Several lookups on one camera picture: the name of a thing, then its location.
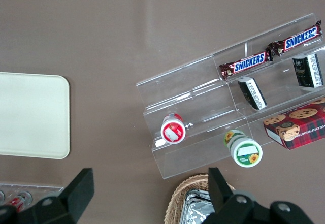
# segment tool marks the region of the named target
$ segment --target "red plaid box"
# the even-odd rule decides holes
[[[287,149],[325,137],[325,97],[263,121],[267,135]]]

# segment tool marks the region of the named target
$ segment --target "cutting board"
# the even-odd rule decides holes
[[[65,158],[69,94],[62,76],[0,73],[0,154]]]

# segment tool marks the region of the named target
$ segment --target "clear plastic tray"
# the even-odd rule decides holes
[[[4,193],[5,199],[0,202],[0,205],[9,203],[13,198],[15,198],[20,192],[27,191],[32,196],[32,203],[24,208],[36,204],[39,200],[45,197],[58,196],[64,187],[60,186],[38,186],[38,185],[21,185],[21,184],[10,184],[10,183],[0,183],[0,191]]]
[[[223,137],[230,129],[242,130],[260,145],[271,142],[263,127],[266,117],[324,95],[324,86],[298,86],[292,62],[297,55],[316,52],[325,74],[322,37],[297,46],[281,57],[275,55],[273,61],[227,80],[222,78],[219,69],[221,64],[263,52],[271,42],[284,40],[315,23],[315,15],[309,14],[137,84],[146,108],[144,118],[154,140],[152,152],[163,178],[229,157]],[[256,80],[267,107],[256,111],[248,104],[238,85],[238,79],[243,76]],[[160,128],[169,113],[179,114],[186,127],[184,141],[176,145],[161,143]]]

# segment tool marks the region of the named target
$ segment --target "plastic container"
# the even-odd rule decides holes
[[[230,130],[224,137],[224,142],[230,150],[234,161],[241,167],[256,166],[262,159],[261,146],[240,130]]]
[[[166,116],[161,126],[161,137],[169,144],[178,144],[186,135],[186,128],[180,115],[171,113]]]

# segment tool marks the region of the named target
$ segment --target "snickers bar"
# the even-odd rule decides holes
[[[295,48],[298,45],[302,45],[312,39],[322,36],[322,31],[320,28],[321,21],[317,21],[315,25],[310,28],[302,31],[299,34],[291,36],[285,40],[275,41],[269,44],[268,49],[270,50],[271,55],[281,56],[283,53]]]
[[[220,65],[219,67],[221,69],[222,77],[226,79],[228,76],[263,64],[266,61],[270,61],[270,54],[267,50],[262,53],[252,55],[250,57],[240,59],[236,62],[230,62]]]

